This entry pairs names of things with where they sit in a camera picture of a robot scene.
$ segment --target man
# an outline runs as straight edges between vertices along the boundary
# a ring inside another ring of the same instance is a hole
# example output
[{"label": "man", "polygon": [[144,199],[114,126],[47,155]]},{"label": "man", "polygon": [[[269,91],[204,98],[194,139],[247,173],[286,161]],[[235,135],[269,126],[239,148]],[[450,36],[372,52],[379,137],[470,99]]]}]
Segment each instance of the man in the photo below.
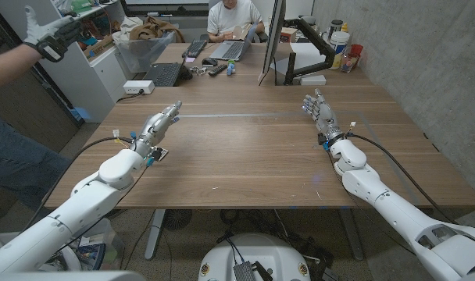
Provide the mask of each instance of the man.
[{"label": "man", "polygon": [[223,0],[215,4],[208,13],[208,35],[211,42],[220,43],[232,39],[236,26],[259,22],[256,33],[265,30],[259,10],[251,0]]},{"label": "man", "polygon": [[[25,10],[27,38],[24,44],[0,55],[0,87],[24,74],[42,57],[52,61],[63,57],[64,50],[80,33],[80,23],[71,16],[41,27],[34,10],[30,6]],[[27,207],[34,211],[38,208],[69,163],[69,159],[22,136],[0,120],[0,187],[13,191]]]}]

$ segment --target white robotic arm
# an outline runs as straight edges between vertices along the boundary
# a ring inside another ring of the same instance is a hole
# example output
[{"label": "white robotic arm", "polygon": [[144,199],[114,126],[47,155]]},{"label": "white robotic arm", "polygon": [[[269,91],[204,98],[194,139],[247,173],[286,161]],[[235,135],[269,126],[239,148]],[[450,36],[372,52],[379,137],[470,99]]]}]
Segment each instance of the white robotic arm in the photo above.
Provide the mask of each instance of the white robotic arm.
[{"label": "white robotic arm", "polygon": [[0,272],[38,270],[73,234],[111,211],[132,188],[131,173],[151,158],[168,126],[178,120],[181,106],[178,101],[148,119],[130,149],[102,163],[73,188],[70,199],[1,248]]},{"label": "white robotic arm", "polygon": [[432,219],[387,187],[366,155],[345,136],[323,95],[306,96],[304,111],[316,121],[320,144],[334,158],[344,188],[368,202],[411,246],[436,280],[460,280],[475,267],[475,228]]}]

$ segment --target desk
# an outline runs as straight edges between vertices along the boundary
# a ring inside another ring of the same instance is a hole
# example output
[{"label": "desk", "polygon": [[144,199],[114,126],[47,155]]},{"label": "desk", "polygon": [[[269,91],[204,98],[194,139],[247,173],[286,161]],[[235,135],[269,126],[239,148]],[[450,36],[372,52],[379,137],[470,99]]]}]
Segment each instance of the desk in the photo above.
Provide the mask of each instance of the desk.
[{"label": "desk", "polygon": [[[175,55],[181,59],[188,45],[170,46],[160,62]],[[160,144],[170,153],[145,172],[118,208],[355,207],[335,177],[327,153],[316,143],[314,122],[300,109],[303,97],[316,87],[256,86],[262,51],[265,47],[254,44],[250,54],[237,62],[235,76],[195,76],[181,87],[159,87],[114,107],[89,142],[110,137],[114,129],[122,135],[139,131],[148,116],[176,100],[184,103],[180,121]],[[440,206],[475,207],[475,191],[385,89],[372,85],[360,69],[350,74],[324,72],[329,86],[320,89],[343,130],[357,121],[353,131],[386,147]],[[417,206],[430,207],[379,150],[359,139],[352,141],[392,190]],[[110,142],[84,152],[46,206],[61,205],[79,180],[121,148]]]}]

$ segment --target cabinet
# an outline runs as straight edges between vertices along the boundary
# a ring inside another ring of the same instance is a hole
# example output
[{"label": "cabinet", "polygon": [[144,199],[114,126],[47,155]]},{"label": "cabinet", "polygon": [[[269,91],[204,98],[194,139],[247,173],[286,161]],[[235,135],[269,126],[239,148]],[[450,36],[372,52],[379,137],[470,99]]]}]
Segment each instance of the cabinet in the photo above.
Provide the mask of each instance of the cabinet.
[{"label": "cabinet", "polygon": [[[21,39],[27,36],[25,5],[33,7],[40,25],[61,18],[59,11],[50,0],[23,2],[0,0],[0,13]],[[114,20],[120,23],[123,21],[125,14],[119,0],[82,12],[79,19],[84,19],[101,9],[107,12],[111,23]],[[118,98],[123,95],[124,83],[134,76],[123,65],[124,61],[116,47],[110,48],[89,62],[78,43],[72,43],[62,61],[55,63],[42,59],[40,64],[71,101],[81,117],[91,123],[100,123],[104,120]]]}]

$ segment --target white glove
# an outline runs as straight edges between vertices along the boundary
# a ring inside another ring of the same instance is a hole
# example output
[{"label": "white glove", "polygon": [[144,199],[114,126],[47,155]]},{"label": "white glove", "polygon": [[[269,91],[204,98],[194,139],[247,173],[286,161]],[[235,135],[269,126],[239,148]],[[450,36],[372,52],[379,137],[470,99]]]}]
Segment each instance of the white glove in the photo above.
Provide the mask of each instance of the white glove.
[{"label": "white glove", "polygon": [[53,21],[43,27],[40,27],[38,21],[36,20],[36,13],[33,8],[26,5],[25,9],[27,17],[27,38],[24,39],[24,42],[36,46],[36,44],[41,41],[41,39],[47,36],[55,36],[55,32],[59,28],[64,27],[65,25],[72,23],[74,21],[72,16],[63,17],[60,20]]}]

